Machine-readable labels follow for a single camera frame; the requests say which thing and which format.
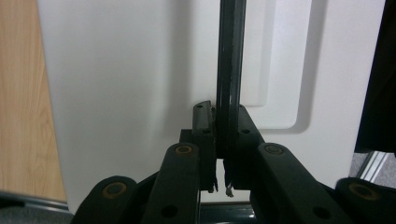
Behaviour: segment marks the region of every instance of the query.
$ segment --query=wooden surface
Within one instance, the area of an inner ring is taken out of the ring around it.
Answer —
[[[65,201],[35,0],[0,0],[0,190]]]

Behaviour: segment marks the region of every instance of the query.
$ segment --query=metal rod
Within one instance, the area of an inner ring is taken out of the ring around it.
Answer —
[[[221,0],[218,88],[216,101],[217,157],[236,151],[241,89],[246,0]]]

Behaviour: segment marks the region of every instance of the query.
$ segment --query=bolt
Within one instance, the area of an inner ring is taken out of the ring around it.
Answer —
[[[189,146],[180,146],[175,149],[176,154],[178,155],[186,155],[192,153],[192,147]]]
[[[283,154],[283,149],[281,147],[277,147],[274,145],[266,146],[265,151],[273,155],[281,155]]]
[[[122,182],[113,182],[108,184],[102,191],[102,195],[108,199],[114,199],[123,194],[127,187]]]

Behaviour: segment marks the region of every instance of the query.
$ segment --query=gray metal profile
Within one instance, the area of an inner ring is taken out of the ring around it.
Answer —
[[[379,171],[388,158],[388,153],[381,151],[372,151],[364,161],[363,166],[358,172],[358,178],[374,183]]]

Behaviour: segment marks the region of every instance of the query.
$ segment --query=black fabric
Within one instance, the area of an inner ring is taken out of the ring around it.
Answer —
[[[387,1],[375,49],[356,151],[396,152],[396,1]]]

